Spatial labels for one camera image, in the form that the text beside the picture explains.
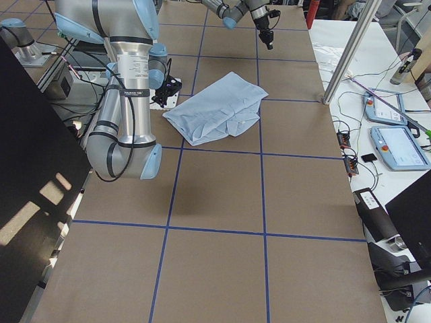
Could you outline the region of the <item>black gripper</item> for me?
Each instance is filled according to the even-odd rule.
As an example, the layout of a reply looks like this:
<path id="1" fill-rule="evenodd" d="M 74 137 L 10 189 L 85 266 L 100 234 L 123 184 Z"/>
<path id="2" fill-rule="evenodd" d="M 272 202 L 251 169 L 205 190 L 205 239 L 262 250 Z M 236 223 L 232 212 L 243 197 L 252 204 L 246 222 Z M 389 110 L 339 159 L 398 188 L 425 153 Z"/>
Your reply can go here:
<path id="1" fill-rule="evenodd" d="M 153 108 L 168 108 L 167 100 L 171 96 L 171 89 L 161 87 L 155 91 L 153 97 Z"/>
<path id="2" fill-rule="evenodd" d="M 257 20 L 257 29 L 259 30 L 259 38 L 265 40 L 267 50 L 273 49 L 273 31 L 270 30 L 269 20 Z"/>

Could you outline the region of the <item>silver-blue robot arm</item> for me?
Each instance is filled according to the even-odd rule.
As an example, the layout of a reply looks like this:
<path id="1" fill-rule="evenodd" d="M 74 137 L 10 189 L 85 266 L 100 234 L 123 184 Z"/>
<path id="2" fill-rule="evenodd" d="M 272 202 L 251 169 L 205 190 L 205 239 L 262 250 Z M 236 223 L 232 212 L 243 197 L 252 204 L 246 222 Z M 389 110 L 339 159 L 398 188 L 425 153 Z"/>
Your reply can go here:
<path id="1" fill-rule="evenodd" d="M 84 42 L 108 42 L 116 57 L 105 98 L 86 145 L 90 164 L 105 182 L 155 178 L 162 146 L 150 123 L 150 50 L 159 37 L 153 1 L 56 1 L 57 28 Z"/>
<path id="2" fill-rule="evenodd" d="M 244 0 L 237 1 L 233 6 L 229 6 L 225 1 L 221 0 L 202 0 L 201 3 L 215 13 L 229 30 L 233 30 L 237 23 L 247 13 L 250 13 L 255 27 L 259 31 L 261 42 L 265 44 L 268 50 L 273 49 L 274 36 L 273 30 L 269 26 L 269 20 L 275 17 L 279 18 L 281 11 L 269 9 L 270 1 Z"/>

